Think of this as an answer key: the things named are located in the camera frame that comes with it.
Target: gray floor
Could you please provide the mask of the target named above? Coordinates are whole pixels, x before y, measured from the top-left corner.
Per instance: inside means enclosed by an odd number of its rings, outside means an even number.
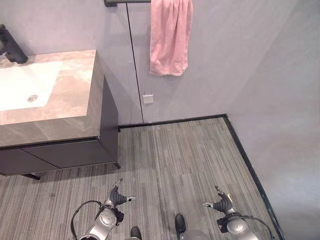
[[[71,240],[75,209],[87,200],[103,201],[118,178],[123,178],[120,192],[137,200],[119,207],[124,221],[110,240],[126,239],[133,226],[140,227],[144,240],[175,240],[177,213],[184,214],[189,229],[201,229],[212,240],[231,239],[218,229],[222,214],[200,205],[220,200],[214,185],[231,194],[239,212],[263,219],[276,234],[222,118],[122,129],[119,163],[120,170],[97,165],[43,172],[40,181],[0,176],[0,239]],[[78,235],[96,211],[92,204],[78,214]],[[269,239],[260,223],[248,223],[257,236]]]

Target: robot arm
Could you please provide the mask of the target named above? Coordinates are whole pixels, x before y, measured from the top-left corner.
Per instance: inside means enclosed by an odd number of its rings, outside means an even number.
[[[135,200],[136,197],[119,194],[118,189],[119,183],[121,182],[122,178],[111,187],[107,200],[103,204],[99,203],[100,208],[96,214],[93,225],[79,240],[106,240],[112,229],[123,221],[124,214],[117,209],[117,205],[131,202]],[[71,221],[71,231],[72,230],[74,231],[73,221]],[[77,240],[77,236],[75,234],[73,236],[74,240]]]
[[[237,240],[258,240],[255,234],[249,229],[248,224],[244,219],[256,219],[251,216],[242,216],[240,213],[236,212],[233,208],[232,200],[230,194],[226,195],[224,192],[220,191],[218,186],[214,186],[218,191],[218,195],[222,198],[219,202],[203,202],[204,207],[213,208],[219,212],[225,214],[223,218],[218,219],[216,222],[220,228],[220,231],[224,234],[229,232]],[[263,223],[269,230],[271,239],[274,239],[271,230],[266,225],[265,222],[259,220]]]

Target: pink towel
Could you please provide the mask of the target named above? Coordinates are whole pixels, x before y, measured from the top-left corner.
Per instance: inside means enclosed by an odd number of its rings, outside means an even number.
[[[180,76],[188,67],[192,0],[151,1],[150,73]]]

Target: sink drain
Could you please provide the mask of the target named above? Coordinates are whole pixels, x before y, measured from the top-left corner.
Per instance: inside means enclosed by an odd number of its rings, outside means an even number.
[[[38,98],[38,95],[34,94],[28,97],[28,102],[33,102]]]

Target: marble countertop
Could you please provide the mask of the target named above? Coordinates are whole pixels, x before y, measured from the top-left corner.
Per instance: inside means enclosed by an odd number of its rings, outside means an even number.
[[[104,75],[95,50],[39,54],[19,65],[0,59],[0,69],[47,62],[62,62],[47,104],[0,111],[0,148],[99,135]]]

